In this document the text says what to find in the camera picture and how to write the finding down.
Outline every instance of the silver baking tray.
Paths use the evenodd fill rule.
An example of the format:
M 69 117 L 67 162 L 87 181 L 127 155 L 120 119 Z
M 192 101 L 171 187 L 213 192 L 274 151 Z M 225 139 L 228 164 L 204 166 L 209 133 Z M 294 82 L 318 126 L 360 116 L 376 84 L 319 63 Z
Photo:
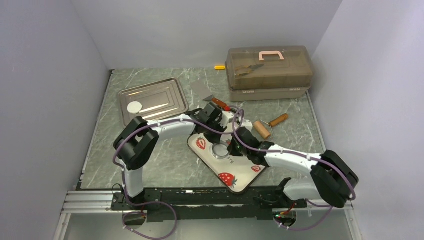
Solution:
M 117 98 L 125 126 L 137 116 L 152 121 L 179 115 L 189 109 L 183 88 L 176 78 L 124 89 L 118 92 Z M 127 110 L 128 104 L 134 101 L 142 104 L 142 109 L 137 114 L 129 113 Z

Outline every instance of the yellow object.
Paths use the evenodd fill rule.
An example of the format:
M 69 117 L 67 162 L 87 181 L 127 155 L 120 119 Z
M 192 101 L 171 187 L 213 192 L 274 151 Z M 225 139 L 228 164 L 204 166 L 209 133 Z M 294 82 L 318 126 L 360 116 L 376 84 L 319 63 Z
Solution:
M 215 66 L 215 70 L 225 70 L 225 66 L 223 65 Z

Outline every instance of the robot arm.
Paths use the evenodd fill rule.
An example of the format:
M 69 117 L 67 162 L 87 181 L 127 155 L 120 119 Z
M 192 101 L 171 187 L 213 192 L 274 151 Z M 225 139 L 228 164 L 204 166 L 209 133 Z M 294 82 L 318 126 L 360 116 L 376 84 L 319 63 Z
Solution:
M 146 121 L 142 117 L 134 118 L 113 144 L 115 149 L 123 144 L 118 158 L 120 165 L 124 166 L 126 185 L 124 187 L 130 201 L 143 203 L 145 200 L 142 182 L 143 166 L 149 160 L 157 142 L 177 136 L 204 133 L 209 142 L 219 143 L 221 139 L 219 133 L 223 133 L 226 129 L 224 126 L 233 121 L 232 116 L 231 113 L 223 114 L 218 106 L 209 103 L 204 109 L 187 112 L 174 118 L 158 121 Z M 125 139 L 137 131 L 136 135 L 142 137 L 140 141 L 133 136 L 124 143 Z M 237 136 L 244 144 L 240 143 L 233 134 L 228 146 L 230 155 L 247 156 L 256 165 L 286 168 L 305 176 L 300 180 L 286 178 L 281 182 L 277 188 L 281 190 L 278 196 L 280 202 L 323 199 L 334 207 L 342 208 L 349 199 L 351 191 L 337 173 L 319 162 L 304 158 L 304 156 L 330 162 L 342 171 L 353 187 L 358 183 L 358 177 L 335 152 L 311 154 L 288 150 L 272 142 L 258 141 L 245 127 L 241 127 L 237 131 Z M 262 151 L 250 150 L 246 146 Z

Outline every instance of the metal frame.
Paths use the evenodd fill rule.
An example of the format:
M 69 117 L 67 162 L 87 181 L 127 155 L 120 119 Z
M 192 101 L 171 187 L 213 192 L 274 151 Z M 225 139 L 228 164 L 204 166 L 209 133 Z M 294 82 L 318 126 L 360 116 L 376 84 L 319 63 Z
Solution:
M 110 88 L 111 81 L 107 84 L 106 92 L 107 94 L 109 88 Z M 309 91 L 306 91 L 306 96 L 309 102 L 309 105 L 311 107 L 312 115 L 315 121 L 315 125 L 318 131 L 319 139 L 321 141 L 321 145 L 323 150 L 326 150 L 326 146 L 324 144 L 323 135 L 321 133 L 320 126 L 318 124 L 317 116 L 315 114 L 314 107 L 312 105 L 311 97 L 309 94 Z M 97 117 L 97 122 L 95 125 L 94 132 L 96 132 L 99 124 L 99 118 L 102 115 L 103 106 L 105 104 L 105 98 L 103 99 L 103 103 L 101 105 L 101 110 L 99 112 L 99 115 Z M 87 156 L 85 158 L 84 166 L 82 168 L 81 177 L 80 177 L 80 183 L 84 178 L 84 173 L 86 170 L 88 158 L 92 149 L 93 141 L 94 141 L 95 135 L 93 134 L 93 137 L 91 139 L 91 143 L 87 152 Z M 56 232 L 54 234 L 54 240 L 63 240 L 66 236 L 66 231 L 68 229 L 68 224 L 71 219 L 72 214 L 123 214 L 128 213 L 130 211 L 112 211 L 110 209 L 112 205 L 113 200 L 113 193 L 118 193 L 119 191 L 111 191 L 111 190 L 80 190 L 80 191 L 69 191 L 66 195 L 62 212 L 60 215 L 60 219 L 56 228 Z M 324 201 L 315 201 L 318 205 L 325 205 L 326 203 Z M 287 209 L 284 208 L 277 208 L 273 209 L 273 212 L 282 212 Z M 327 208 L 320 208 L 315 207 L 312 205 L 308 205 L 307 208 L 297 208 L 296 211 L 309 211 L 309 215 L 312 214 L 313 211 L 323 211 L 327 210 Z M 350 230 L 350 233 L 352 235 L 352 239 L 354 240 L 362 240 L 362 234 L 358 226 L 358 222 L 355 217 L 354 213 L 354 207 L 351 201 L 346 203 L 344 208 L 334 208 L 334 211 L 344 211 L 346 215 L 346 220 L 348 223 L 348 227 Z

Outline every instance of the wooden roller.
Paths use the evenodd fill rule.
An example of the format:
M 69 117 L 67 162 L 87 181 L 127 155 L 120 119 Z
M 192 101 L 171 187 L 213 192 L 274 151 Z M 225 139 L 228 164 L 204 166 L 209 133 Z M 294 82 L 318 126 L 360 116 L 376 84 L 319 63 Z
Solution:
M 259 133 L 263 139 L 268 139 L 271 133 L 262 125 L 261 120 L 257 120 L 253 123 L 253 128 Z
M 279 123 L 284 122 L 286 119 L 289 118 L 289 115 L 287 113 L 284 113 L 283 115 L 277 117 L 276 119 L 270 121 L 268 125 L 273 128 L 277 126 Z

